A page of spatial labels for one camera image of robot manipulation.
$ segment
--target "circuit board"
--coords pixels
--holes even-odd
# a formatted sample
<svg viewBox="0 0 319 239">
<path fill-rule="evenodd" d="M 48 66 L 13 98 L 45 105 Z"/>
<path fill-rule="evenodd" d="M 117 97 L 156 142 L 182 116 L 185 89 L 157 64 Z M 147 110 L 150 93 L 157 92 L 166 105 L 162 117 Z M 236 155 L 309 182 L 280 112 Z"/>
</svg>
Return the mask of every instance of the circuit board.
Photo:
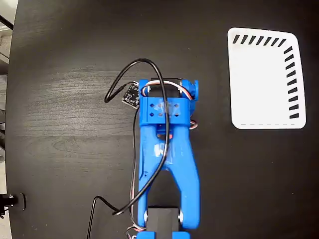
<svg viewBox="0 0 319 239">
<path fill-rule="evenodd" d="M 140 105 L 139 87 L 135 84 L 131 84 L 123 95 L 122 102 L 137 109 Z"/>
</svg>

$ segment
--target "black stripe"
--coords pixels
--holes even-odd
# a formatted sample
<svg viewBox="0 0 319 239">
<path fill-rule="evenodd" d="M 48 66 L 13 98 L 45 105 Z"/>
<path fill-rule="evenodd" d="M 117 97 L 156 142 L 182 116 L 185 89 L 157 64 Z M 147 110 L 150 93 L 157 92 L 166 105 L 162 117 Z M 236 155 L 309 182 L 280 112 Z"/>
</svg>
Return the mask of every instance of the black stripe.
<svg viewBox="0 0 319 239">
<path fill-rule="evenodd" d="M 293 92 L 297 92 L 297 91 L 298 91 L 297 87 L 294 87 L 291 90 L 288 90 L 288 94 L 293 93 Z"/>
<path fill-rule="evenodd" d="M 296 109 L 299 109 L 299 105 L 294 105 L 294 106 L 291 106 L 289 107 L 289 110 L 292 111 L 292 110 L 296 110 Z"/>
<path fill-rule="evenodd" d="M 265 43 L 264 43 L 264 46 L 266 46 L 268 44 L 268 42 L 270 41 L 271 37 L 267 37 Z"/>
<path fill-rule="evenodd" d="M 290 51 L 292 51 L 293 50 L 293 47 L 291 46 L 291 47 L 289 47 L 286 51 L 284 51 L 284 54 L 286 54 L 286 53 L 288 53 L 288 52 L 290 52 Z"/>
<path fill-rule="evenodd" d="M 244 42 L 246 41 L 248 35 L 244 35 L 243 39 L 241 40 L 241 43 L 240 44 L 244 44 Z"/>
<path fill-rule="evenodd" d="M 259 44 L 260 44 L 260 42 L 261 42 L 263 39 L 264 39 L 264 37 L 263 37 L 263 36 L 259 37 L 259 39 L 258 39 L 258 41 L 257 41 L 256 45 L 259 45 Z"/>
<path fill-rule="evenodd" d="M 282 39 L 281 42 L 279 43 L 278 47 L 280 47 L 285 41 L 286 41 L 286 39 Z"/>
<path fill-rule="evenodd" d="M 13 24 L 0 15 L 0 22 L 9 27 L 13 31 Z"/>
<path fill-rule="evenodd" d="M 289 68 L 292 68 L 293 66 L 295 66 L 295 63 L 291 63 L 290 65 L 286 66 L 286 70 L 288 70 Z"/>
<path fill-rule="evenodd" d="M 296 71 L 292 71 L 292 72 L 290 72 L 288 75 L 287 75 L 287 78 L 288 77 L 291 77 L 291 76 L 293 76 L 293 75 L 295 75 L 296 74 Z"/>
<path fill-rule="evenodd" d="M 290 98 L 288 100 L 288 102 L 297 101 L 297 100 L 298 100 L 298 96 L 294 96 L 294 97 Z"/>
<path fill-rule="evenodd" d="M 238 38 L 239 38 L 239 35 L 236 35 L 234 38 L 233 44 L 235 44 L 237 42 Z"/>
<path fill-rule="evenodd" d="M 253 41 L 255 40 L 255 38 L 256 38 L 256 36 L 252 36 L 252 37 L 250 38 L 250 41 L 249 41 L 248 45 L 251 45 L 251 43 L 253 43 Z"/>
<path fill-rule="evenodd" d="M 299 118 L 299 113 L 289 116 L 290 119 Z"/>
<path fill-rule="evenodd" d="M 294 79 L 294 80 L 292 80 L 292 81 L 289 81 L 289 82 L 287 83 L 287 86 L 292 85 L 292 84 L 294 84 L 294 83 L 297 83 L 297 79 Z"/>
<path fill-rule="evenodd" d="M 273 43 L 271 43 L 271 46 L 274 46 L 278 40 L 279 40 L 279 38 L 276 37 L 275 40 L 273 41 Z"/>
<path fill-rule="evenodd" d="M 289 60 L 291 60 L 291 59 L 293 59 L 293 57 L 294 57 L 294 55 L 291 54 L 289 57 L 287 57 L 287 58 L 285 59 L 285 62 L 286 62 L 286 61 L 289 61 Z"/>
</svg>

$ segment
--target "dark wooden tabletop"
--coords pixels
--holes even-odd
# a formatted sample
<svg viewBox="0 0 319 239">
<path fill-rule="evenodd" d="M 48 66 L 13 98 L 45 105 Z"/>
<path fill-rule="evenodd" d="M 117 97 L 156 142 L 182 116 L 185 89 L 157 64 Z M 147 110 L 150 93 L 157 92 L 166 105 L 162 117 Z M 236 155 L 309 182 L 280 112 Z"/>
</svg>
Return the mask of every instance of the dark wooden tabletop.
<svg viewBox="0 0 319 239">
<path fill-rule="evenodd" d="M 201 179 L 193 238 L 319 237 L 318 1 L 20 1 L 10 54 L 6 174 L 13 239 L 84 239 L 94 196 L 128 201 L 134 109 L 104 95 L 130 61 L 165 77 L 198 79 L 190 134 Z M 291 32 L 299 40 L 307 123 L 297 130 L 238 130 L 231 123 L 227 31 Z M 155 76 L 148 65 L 123 82 Z M 179 201 L 162 173 L 150 204 Z M 128 214 L 98 205 L 92 238 L 125 238 Z"/>
</svg>

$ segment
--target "white tray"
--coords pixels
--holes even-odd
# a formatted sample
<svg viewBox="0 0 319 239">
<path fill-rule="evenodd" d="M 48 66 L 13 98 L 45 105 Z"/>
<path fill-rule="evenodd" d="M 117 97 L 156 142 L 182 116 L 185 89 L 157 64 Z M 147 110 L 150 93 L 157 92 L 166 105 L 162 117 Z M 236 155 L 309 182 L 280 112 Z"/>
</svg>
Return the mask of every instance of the white tray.
<svg viewBox="0 0 319 239">
<path fill-rule="evenodd" d="M 305 126 L 304 79 L 293 34 L 232 28 L 228 31 L 228 54 L 235 127 Z"/>
</svg>

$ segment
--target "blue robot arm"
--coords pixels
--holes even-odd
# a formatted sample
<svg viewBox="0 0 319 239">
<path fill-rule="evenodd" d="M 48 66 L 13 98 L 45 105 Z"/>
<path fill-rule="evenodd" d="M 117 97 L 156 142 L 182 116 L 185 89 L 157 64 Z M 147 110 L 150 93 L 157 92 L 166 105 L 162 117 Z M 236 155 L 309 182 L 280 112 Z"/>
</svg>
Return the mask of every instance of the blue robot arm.
<svg viewBox="0 0 319 239">
<path fill-rule="evenodd" d="M 147 83 L 140 80 L 140 90 Z M 180 98 L 168 98 L 170 117 L 170 144 L 168 155 L 163 170 L 170 171 L 181 193 L 180 222 L 185 229 L 195 229 L 200 221 L 200 184 L 197 168 L 189 141 L 190 117 L 195 110 L 195 102 L 198 100 L 198 81 L 192 84 L 188 80 L 182 80 L 182 86 L 193 96 L 189 100 L 182 94 Z M 164 141 L 159 137 L 165 134 L 165 118 L 163 99 L 161 97 L 148 97 L 140 93 L 140 167 L 139 190 L 148 182 L 157 169 L 162 158 Z M 145 213 L 147 211 L 146 191 L 139 199 L 138 224 L 145 226 Z M 185 232 L 175 234 L 174 239 L 187 239 Z M 141 232 L 151 236 L 150 232 Z"/>
</svg>

